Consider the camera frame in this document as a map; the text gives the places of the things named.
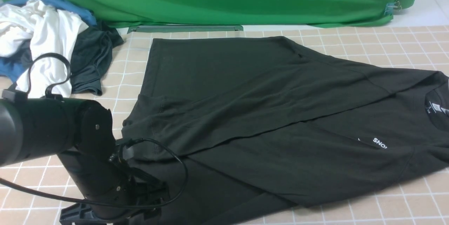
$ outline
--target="black cable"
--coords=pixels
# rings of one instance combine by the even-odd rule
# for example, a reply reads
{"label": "black cable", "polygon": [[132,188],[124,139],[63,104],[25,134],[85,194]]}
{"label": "black cable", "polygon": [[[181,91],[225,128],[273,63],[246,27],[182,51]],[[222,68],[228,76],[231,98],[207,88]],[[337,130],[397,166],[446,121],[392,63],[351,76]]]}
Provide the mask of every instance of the black cable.
{"label": "black cable", "polygon": [[49,85],[49,86],[47,87],[47,89],[45,89],[45,95],[46,95],[46,96],[51,95],[53,87],[55,87],[55,86],[57,86],[57,85],[61,85],[61,84],[63,84],[63,83],[65,83],[65,82],[67,82],[67,81],[70,80],[70,77],[71,77],[72,73],[71,73],[71,70],[70,70],[70,62],[69,62],[69,60],[67,60],[67,59],[66,59],[63,55],[61,55],[61,54],[57,54],[57,53],[45,53],[45,54],[40,55],[38,58],[34,59],[34,61],[31,63],[31,65],[30,65],[29,68],[28,68],[28,73],[27,73],[27,75],[28,75],[28,90],[27,90],[27,94],[29,94],[29,92],[31,92],[31,68],[33,67],[33,65],[34,65],[37,61],[39,61],[39,60],[41,60],[41,59],[43,59],[43,58],[47,58],[47,57],[56,58],[56,59],[58,59],[59,61],[61,61],[61,62],[66,66],[66,68],[67,68],[67,78],[66,78],[64,81],[62,81],[62,82],[59,82],[59,83],[55,83],[55,84]]}
{"label": "black cable", "polygon": [[137,140],[133,140],[132,145],[141,143],[141,142],[151,142],[154,143],[156,145],[161,146],[164,150],[166,150],[168,153],[170,153],[170,155],[173,156],[173,158],[175,158],[178,162],[180,162],[183,166],[184,166],[184,172],[185,172],[185,179],[183,184],[181,185],[181,189],[179,190],[178,194],[170,199],[167,202],[164,202],[163,204],[157,204],[157,205],[142,205],[142,206],[130,206],[130,205],[114,205],[114,204],[106,204],[106,203],[102,203],[102,202],[96,202],[96,201],[90,201],[90,200],[86,200],[86,199],[77,199],[77,198],[69,198],[69,197],[63,197],[63,196],[59,196],[59,195],[54,195],[54,194],[50,194],[50,193],[44,193],[44,192],[40,192],[40,191],[36,191],[36,190],[32,190],[30,188],[27,187],[23,187],[21,185],[17,185],[13,182],[7,181],[5,179],[0,178],[0,184],[8,186],[14,190],[18,190],[24,193],[29,193],[29,194],[33,194],[36,196],[40,196],[40,197],[44,197],[44,198],[50,198],[50,199],[55,199],[55,200],[60,200],[60,201],[67,201],[67,202],[73,202],[73,203],[79,203],[79,204],[88,204],[88,205],[93,205],[93,206],[107,206],[107,207],[115,207],[117,209],[158,209],[162,206],[166,206],[170,203],[172,203],[173,201],[175,201],[177,198],[179,198],[179,196],[181,196],[181,194],[184,192],[184,189],[186,188],[187,185],[187,180],[189,178],[189,172],[187,169],[186,164],[179,158],[179,156],[177,156],[170,148],[168,148],[167,146],[163,145],[162,143],[154,140],[154,139],[149,139],[149,138],[141,138],[141,139],[137,139]]}

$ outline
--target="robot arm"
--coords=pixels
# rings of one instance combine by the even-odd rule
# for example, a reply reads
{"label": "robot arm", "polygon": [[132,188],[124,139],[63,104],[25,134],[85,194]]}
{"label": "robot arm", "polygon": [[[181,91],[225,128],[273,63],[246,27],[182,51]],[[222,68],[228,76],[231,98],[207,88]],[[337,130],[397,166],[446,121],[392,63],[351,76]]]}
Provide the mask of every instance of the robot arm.
{"label": "robot arm", "polygon": [[123,150],[145,139],[116,142],[111,111],[94,100],[27,99],[23,92],[4,90],[0,133],[0,166],[53,154],[60,158],[85,198],[62,210],[62,225],[157,224],[160,207],[181,194],[168,201],[164,182],[128,166]]}

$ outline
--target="pile of clothes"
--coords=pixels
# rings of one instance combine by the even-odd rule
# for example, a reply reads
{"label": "pile of clothes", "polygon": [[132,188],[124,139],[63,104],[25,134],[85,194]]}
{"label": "pile of clothes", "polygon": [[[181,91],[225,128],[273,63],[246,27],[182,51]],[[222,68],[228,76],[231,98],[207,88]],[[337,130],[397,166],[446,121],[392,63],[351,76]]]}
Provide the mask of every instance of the pile of clothes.
{"label": "pile of clothes", "polygon": [[[101,77],[112,62],[112,49],[123,44],[115,28],[97,21],[88,9],[67,0],[10,0],[0,5],[0,75],[27,91],[28,68],[45,53],[57,53],[71,63],[70,82],[54,94],[102,95]],[[47,86],[64,81],[64,64],[55,58],[37,61],[31,69],[29,98],[44,96]]]}

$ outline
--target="black t-shirt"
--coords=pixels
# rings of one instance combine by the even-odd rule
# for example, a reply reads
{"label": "black t-shirt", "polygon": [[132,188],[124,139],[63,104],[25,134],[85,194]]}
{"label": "black t-shirt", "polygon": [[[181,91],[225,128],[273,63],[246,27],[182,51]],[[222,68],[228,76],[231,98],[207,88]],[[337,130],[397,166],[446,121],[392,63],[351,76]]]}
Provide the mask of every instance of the black t-shirt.
{"label": "black t-shirt", "polygon": [[[446,167],[448,95],[441,72],[341,60],[284,37],[155,39],[122,134],[163,142],[193,167],[205,166],[199,178],[218,172],[269,195],[258,203],[248,197],[252,207],[244,209],[233,201],[245,190],[225,193],[217,185],[215,196],[231,198],[216,203],[190,185],[197,200],[176,207],[186,224],[230,224],[248,213],[344,200]],[[134,152],[134,165],[150,173],[172,159],[147,143]],[[199,201],[212,210],[190,215]],[[224,219],[231,206],[234,218]]]}

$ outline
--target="tiled floor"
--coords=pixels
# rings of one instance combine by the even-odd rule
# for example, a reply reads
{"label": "tiled floor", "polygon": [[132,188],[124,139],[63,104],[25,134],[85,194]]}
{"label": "tiled floor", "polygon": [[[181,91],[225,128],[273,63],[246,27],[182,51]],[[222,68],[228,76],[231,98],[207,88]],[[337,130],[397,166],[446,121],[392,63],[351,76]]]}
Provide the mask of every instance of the tiled floor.
{"label": "tiled floor", "polygon": [[[114,49],[103,79],[104,94],[75,97],[99,101],[114,113],[114,135],[136,102],[152,38],[269,37],[283,35],[338,58],[398,68],[441,70],[449,75],[449,26],[331,28],[259,32],[132,33]],[[0,88],[8,87],[0,79]],[[40,191],[80,198],[55,156],[0,168],[0,177]],[[58,212],[70,205],[0,186],[0,224],[58,224]],[[245,224],[276,225],[449,225],[449,170],[337,204],[292,209]]]}

